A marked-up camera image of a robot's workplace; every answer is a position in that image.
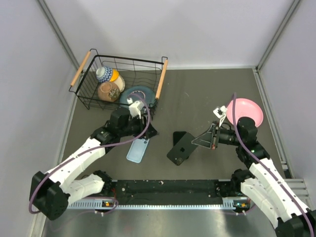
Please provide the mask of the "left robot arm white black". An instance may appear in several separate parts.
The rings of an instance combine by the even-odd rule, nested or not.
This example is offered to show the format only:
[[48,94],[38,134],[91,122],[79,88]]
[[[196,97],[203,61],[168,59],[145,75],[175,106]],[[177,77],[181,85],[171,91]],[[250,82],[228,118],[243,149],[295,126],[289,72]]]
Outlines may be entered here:
[[96,129],[81,147],[57,167],[43,173],[37,172],[31,181],[29,212],[42,213],[49,220],[59,218],[67,207],[89,195],[108,195],[112,190],[109,176],[96,171],[77,180],[92,163],[107,154],[112,148],[123,145],[121,138],[131,136],[152,138],[158,131],[151,124],[150,115],[132,116],[127,108],[118,108],[111,113],[106,123]]

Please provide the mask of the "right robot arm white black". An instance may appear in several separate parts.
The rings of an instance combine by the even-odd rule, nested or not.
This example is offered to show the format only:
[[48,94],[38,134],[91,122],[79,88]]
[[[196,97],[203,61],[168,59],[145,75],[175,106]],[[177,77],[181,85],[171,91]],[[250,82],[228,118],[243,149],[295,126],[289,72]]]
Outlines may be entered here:
[[297,197],[279,174],[270,155],[257,141],[257,132],[255,121],[249,117],[239,118],[234,129],[221,128],[215,121],[192,144],[212,150],[218,144],[235,146],[237,157],[247,169],[234,172],[231,191],[250,198],[278,237],[314,237],[316,212]]

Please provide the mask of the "blue smartphone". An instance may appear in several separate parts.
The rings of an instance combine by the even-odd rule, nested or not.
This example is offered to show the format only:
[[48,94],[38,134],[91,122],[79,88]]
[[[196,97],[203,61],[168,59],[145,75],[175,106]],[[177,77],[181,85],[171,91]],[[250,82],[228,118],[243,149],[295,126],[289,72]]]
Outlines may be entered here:
[[173,146],[175,146],[186,133],[187,133],[186,131],[173,132]]

